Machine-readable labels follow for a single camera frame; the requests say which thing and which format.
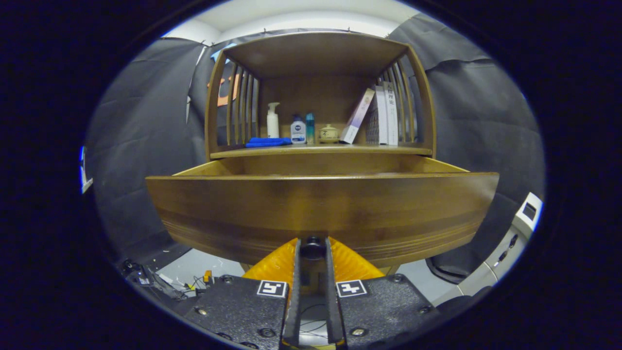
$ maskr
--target white pump bottle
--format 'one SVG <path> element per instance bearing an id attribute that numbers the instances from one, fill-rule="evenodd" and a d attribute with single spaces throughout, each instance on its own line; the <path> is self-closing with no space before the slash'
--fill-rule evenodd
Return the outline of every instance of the white pump bottle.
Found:
<path id="1" fill-rule="evenodd" d="M 278 105 L 280 105 L 279 102 L 268 103 L 268 138 L 279 138 L 279 115 L 274 113 L 274 109 Z"/>

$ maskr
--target wooden cabinet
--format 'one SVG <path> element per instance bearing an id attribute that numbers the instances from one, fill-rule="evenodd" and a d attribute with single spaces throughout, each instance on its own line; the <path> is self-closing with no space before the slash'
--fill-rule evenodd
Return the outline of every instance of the wooden cabinet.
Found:
<path id="1" fill-rule="evenodd" d="M 223 77 L 227 59 L 233 69 Z M 417 79 L 421 115 L 405 64 Z M 176 241 L 254 264 L 294 237 L 331 235 L 383 268 L 446 252 L 477 231 L 498 174 L 434 159 L 432 97 L 409 45 L 341 32 L 278 35 L 223 50 L 210 86 L 229 78 L 238 83 L 229 87 L 225 125 L 218 89 L 208 91 L 208 162 L 147 178 Z M 281 136 L 289 136 L 291 114 L 310 111 L 316 129 L 341 129 L 365 88 L 383 80 L 398 92 L 399 146 L 367 144 L 363 127 L 354 144 L 244 148 L 266 136 L 269 102 L 281 103 Z"/>

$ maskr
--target book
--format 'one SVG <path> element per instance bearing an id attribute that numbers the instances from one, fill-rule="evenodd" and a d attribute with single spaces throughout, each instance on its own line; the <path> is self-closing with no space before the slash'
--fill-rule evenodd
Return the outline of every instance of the book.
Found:
<path id="1" fill-rule="evenodd" d="M 365 133 L 365 142 L 367 144 L 378 144 L 378 89 L 376 89 L 376 93 L 374 94 L 374 98 L 371 100 L 371 104 L 369 105 L 369 109 L 367 110 L 366 116 L 367 126 Z"/>
<path id="2" fill-rule="evenodd" d="M 376 94 L 369 106 L 369 117 L 366 132 L 368 144 L 388 144 L 387 132 L 387 109 L 384 96 L 384 88 L 380 85 L 374 87 Z"/>
<path id="3" fill-rule="evenodd" d="M 378 101 L 378 144 L 389 144 L 389 126 L 387 118 L 386 92 L 384 87 L 376 87 Z"/>
<path id="4" fill-rule="evenodd" d="M 388 144 L 397 146 L 399 141 L 399 123 L 397 121 L 397 105 L 395 97 L 395 88 L 390 82 L 383 82 L 386 106 L 387 106 L 387 134 Z"/>
<path id="5" fill-rule="evenodd" d="M 340 141 L 345 143 L 354 142 L 354 137 L 361 128 L 361 123 L 363 122 L 365 114 L 367 114 L 367 109 L 371 104 L 371 99 L 374 97 L 374 93 L 375 91 L 370 88 L 365 90 L 365 93 L 363 94 L 363 97 L 361 97 L 356 109 L 352 111 L 352 115 L 350 115 L 350 119 L 348 120 L 346 127 L 341 132 L 341 137 L 339 138 Z"/>

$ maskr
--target folded blue towel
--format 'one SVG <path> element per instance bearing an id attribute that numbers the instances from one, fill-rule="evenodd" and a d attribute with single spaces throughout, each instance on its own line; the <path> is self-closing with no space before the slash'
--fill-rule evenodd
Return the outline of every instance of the folded blue towel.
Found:
<path id="1" fill-rule="evenodd" d="M 246 147 L 271 147 L 292 144 L 290 138 L 251 138 Z"/>

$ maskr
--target teal bottle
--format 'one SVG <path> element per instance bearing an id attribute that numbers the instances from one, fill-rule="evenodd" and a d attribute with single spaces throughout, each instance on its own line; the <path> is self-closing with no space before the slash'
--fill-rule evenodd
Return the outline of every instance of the teal bottle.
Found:
<path id="1" fill-rule="evenodd" d="M 307 114 L 307 144 L 315 144 L 315 117 Z"/>

